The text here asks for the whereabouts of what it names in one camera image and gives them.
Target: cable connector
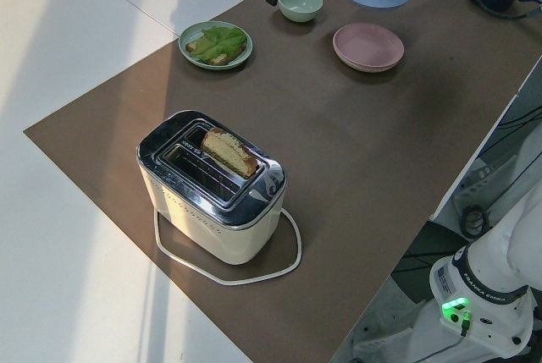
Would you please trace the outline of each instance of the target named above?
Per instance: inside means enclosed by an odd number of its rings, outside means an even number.
[[[465,338],[467,336],[467,331],[471,327],[471,316],[472,314],[469,311],[463,312],[463,320],[461,322],[461,336]]]

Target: toaster top panel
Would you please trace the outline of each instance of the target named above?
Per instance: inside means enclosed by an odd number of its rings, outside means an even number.
[[[243,179],[201,149],[205,134],[219,127],[235,136],[257,159],[257,171]],[[282,167],[252,143],[196,111],[176,113],[138,146],[140,166],[182,200],[229,228],[252,226],[281,197]]]

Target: toaster slot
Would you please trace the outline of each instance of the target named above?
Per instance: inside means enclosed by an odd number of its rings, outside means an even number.
[[[200,190],[206,191],[221,201],[230,201],[239,191],[240,186],[224,175],[222,170],[217,170],[203,161],[200,155],[201,151],[194,150],[192,145],[187,145],[186,140],[183,140],[166,151],[162,159],[176,173],[187,177]]]

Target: green plate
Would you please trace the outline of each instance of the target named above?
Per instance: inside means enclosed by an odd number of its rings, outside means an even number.
[[[229,63],[225,65],[210,65],[206,63],[202,63],[201,61],[195,60],[194,58],[190,57],[190,54],[186,51],[185,46],[189,43],[192,43],[193,41],[196,41],[200,37],[203,36],[203,30],[210,29],[214,26],[217,27],[227,27],[228,29],[232,29],[236,27],[237,29],[241,30],[246,35],[246,48],[245,51],[243,51],[239,57],[237,57],[235,60],[230,61]],[[184,30],[180,37],[179,37],[179,49],[180,52],[182,52],[183,56],[190,61],[191,63],[197,65],[198,67],[202,67],[203,69],[214,69],[214,70],[222,70],[222,69],[232,69],[234,67],[237,67],[238,65],[241,65],[246,61],[246,59],[251,55],[252,53],[252,39],[246,33],[242,28],[239,26],[232,25],[231,23],[227,22],[220,22],[217,20],[212,20],[209,22],[201,22],[196,23],[195,25],[190,26],[186,30]]]

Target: white table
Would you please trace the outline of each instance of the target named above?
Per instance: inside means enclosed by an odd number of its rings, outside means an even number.
[[[22,133],[240,1],[0,0],[0,361],[249,361]]]

